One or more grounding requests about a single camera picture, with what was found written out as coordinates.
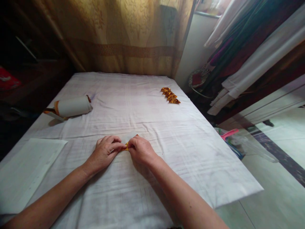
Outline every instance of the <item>left hand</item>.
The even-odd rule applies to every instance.
[[[86,174],[93,176],[99,171],[105,169],[110,165],[115,156],[126,145],[121,143],[118,136],[105,136],[96,142],[96,147],[87,161],[83,164],[83,169]]]

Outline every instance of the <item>forearm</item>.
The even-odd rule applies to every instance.
[[[148,165],[185,228],[227,228],[217,213],[158,157]]]
[[[49,228],[61,214],[73,196],[88,182],[93,174],[84,172],[80,166],[41,198],[24,209],[4,228]]]

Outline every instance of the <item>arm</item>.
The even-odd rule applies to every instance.
[[[49,228],[73,196],[96,173],[105,169],[126,146],[117,136],[105,136],[96,143],[94,152],[37,201],[6,223],[3,228]]]
[[[185,228],[228,228],[217,213],[139,136],[128,142],[131,156],[146,165],[160,183]]]

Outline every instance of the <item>beige curtain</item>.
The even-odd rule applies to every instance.
[[[196,0],[32,0],[78,71],[174,78]]]

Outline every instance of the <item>finger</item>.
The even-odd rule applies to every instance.
[[[108,143],[113,143],[113,142],[121,142],[122,140],[118,136],[111,135],[109,136],[109,138],[106,139],[106,141]]]
[[[128,151],[130,152],[130,154],[136,153],[136,149],[134,147],[129,147]]]
[[[111,152],[111,154],[109,154],[109,156],[108,156],[108,158],[111,160],[111,162],[112,162],[112,160],[116,157],[116,155],[119,153],[119,150],[118,149],[116,149],[116,150],[113,150],[112,152]]]
[[[112,143],[111,145],[110,145],[110,151],[111,150],[121,150],[121,149],[125,149],[126,148],[126,145],[125,144],[123,144],[123,143],[119,143],[119,142],[115,142],[115,143]]]
[[[133,146],[136,146],[136,141],[137,141],[136,138],[131,138],[131,139],[128,141],[128,148],[133,147]]]
[[[98,146],[98,145],[102,142],[103,139],[104,139],[104,138],[100,138],[100,139],[96,142],[96,146]]]
[[[109,137],[110,137],[109,135],[107,135],[107,136],[103,137],[102,141],[107,140],[107,138],[109,138]]]

